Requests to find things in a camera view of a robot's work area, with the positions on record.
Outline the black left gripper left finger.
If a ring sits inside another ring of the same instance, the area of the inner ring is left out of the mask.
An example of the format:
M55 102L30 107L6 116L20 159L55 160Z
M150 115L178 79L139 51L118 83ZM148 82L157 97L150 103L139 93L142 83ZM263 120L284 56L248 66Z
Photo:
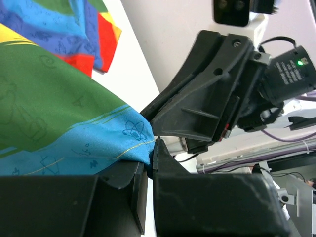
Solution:
M142 163L119 161L96 175L3 176L3 237L139 237L148 178Z

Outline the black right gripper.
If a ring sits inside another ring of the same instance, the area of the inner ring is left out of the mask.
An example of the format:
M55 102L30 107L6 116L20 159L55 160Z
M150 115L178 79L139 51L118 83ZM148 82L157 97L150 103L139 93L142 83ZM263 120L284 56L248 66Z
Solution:
M272 59L262 79L252 88L239 88L239 105L223 115L254 50L251 39L246 36L229 34L225 37L206 68L150 120L156 136L189 138L186 140L189 153L207 152L208 146L221 141L235 126L245 132L264 130L280 117L286 100L316 88L314 65L307 51L298 46ZM224 130L215 132L219 124Z

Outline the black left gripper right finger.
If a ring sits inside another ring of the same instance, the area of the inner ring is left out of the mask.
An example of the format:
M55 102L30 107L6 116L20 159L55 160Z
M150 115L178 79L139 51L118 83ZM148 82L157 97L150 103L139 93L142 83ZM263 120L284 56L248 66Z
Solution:
M258 174L192 174L161 139L153 153L159 237L288 237L273 184Z

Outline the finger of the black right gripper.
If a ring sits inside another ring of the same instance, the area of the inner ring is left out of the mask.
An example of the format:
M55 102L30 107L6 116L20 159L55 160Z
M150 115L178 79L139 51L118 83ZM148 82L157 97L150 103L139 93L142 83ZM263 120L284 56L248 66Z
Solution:
M218 32L200 31L178 73L170 84L141 111L141 115L147 120L152 120L173 96L206 68L225 38Z

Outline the rainbow striped hooded jacket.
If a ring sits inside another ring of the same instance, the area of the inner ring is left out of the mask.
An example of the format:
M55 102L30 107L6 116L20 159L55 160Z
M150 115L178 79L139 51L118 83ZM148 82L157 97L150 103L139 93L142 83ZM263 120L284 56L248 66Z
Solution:
M120 35L101 0L1 1L1 176L152 168L150 124L91 77L109 70Z

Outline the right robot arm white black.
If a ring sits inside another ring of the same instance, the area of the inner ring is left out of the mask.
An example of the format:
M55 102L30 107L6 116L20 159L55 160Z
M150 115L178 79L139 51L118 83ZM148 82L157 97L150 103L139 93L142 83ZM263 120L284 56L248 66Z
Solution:
M251 133L268 127L299 130L315 125L316 68L307 51L292 49L272 58L250 38L202 30L171 83L141 114L157 137L178 137L183 150L201 154L234 128Z

